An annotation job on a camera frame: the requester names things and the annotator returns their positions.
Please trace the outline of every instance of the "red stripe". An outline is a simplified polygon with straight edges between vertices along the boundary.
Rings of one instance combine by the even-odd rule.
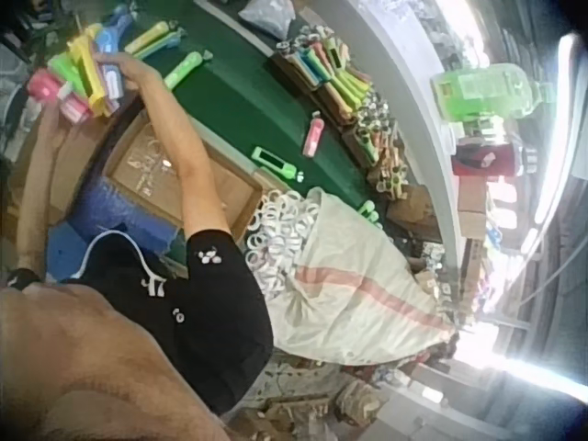
[[[306,285],[338,285],[349,287],[363,292],[377,301],[382,306],[389,308],[409,320],[417,322],[423,326],[430,326],[441,331],[452,331],[450,325],[434,314],[429,314],[419,310],[410,303],[391,295],[386,289],[381,287],[375,280],[364,277],[353,271],[344,271],[335,268],[311,268],[300,266],[296,272],[295,278]]]

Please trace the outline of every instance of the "black t-shirt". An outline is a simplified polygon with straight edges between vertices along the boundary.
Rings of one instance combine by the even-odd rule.
[[[155,338],[213,412],[226,413],[271,356],[267,307],[228,233],[210,230],[190,237],[187,267],[189,279],[163,277],[164,269],[131,238],[107,232],[90,244],[83,270],[62,283],[100,292]],[[18,269],[8,285],[24,289],[36,281],[33,272]]]

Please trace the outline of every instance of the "hand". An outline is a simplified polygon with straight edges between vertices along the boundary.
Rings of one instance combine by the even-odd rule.
[[[35,151],[43,151],[52,158],[56,157],[63,146],[69,129],[70,124],[62,116],[59,102],[45,104],[40,115],[39,131],[37,133],[37,145],[39,148],[35,149]]]
[[[141,88],[153,78],[161,80],[161,75],[157,70],[126,52],[97,53],[95,58],[97,62],[102,64],[117,64],[127,79],[129,89]]]

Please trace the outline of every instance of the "green work table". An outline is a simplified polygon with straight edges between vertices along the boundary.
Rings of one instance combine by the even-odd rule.
[[[368,198],[364,177],[334,131],[324,131],[314,158],[302,155],[316,107],[308,98],[289,93],[266,69],[267,57],[256,47],[190,0],[146,0],[140,7],[138,22],[125,35],[123,44],[162,19],[177,20],[187,31],[178,48],[160,51],[145,60],[162,75],[190,51],[206,49],[214,55],[211,62],[198,67],[175,89],[188,114],[247,157],[259,145],[296,165],[304,173],[304,181],[288,184],[302,194],[322,187],[352,207],[359,207]]]

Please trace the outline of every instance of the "blue highlighter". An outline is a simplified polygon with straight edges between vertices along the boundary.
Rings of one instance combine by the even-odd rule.
[[[144,60],[148,56],[160,51],[161,49],[175,48],[176,46],[179,46],[182,37],[185,35],[186,32],[182,28],[178,28],[178,30],[170,32],[149,46],[146,46],[140,51],[134,53],[133,56],[139,60]]]
[[[125,14],[119,18],[116,25],[109,26],[98,32],[95,39],[98,51],[104,53],[118,52],[120,37],[132,21],[132,15]],[[102,75],[107,87],[108,98],[122,98],[125,92],[119,67],[114,64],[102,64]]]

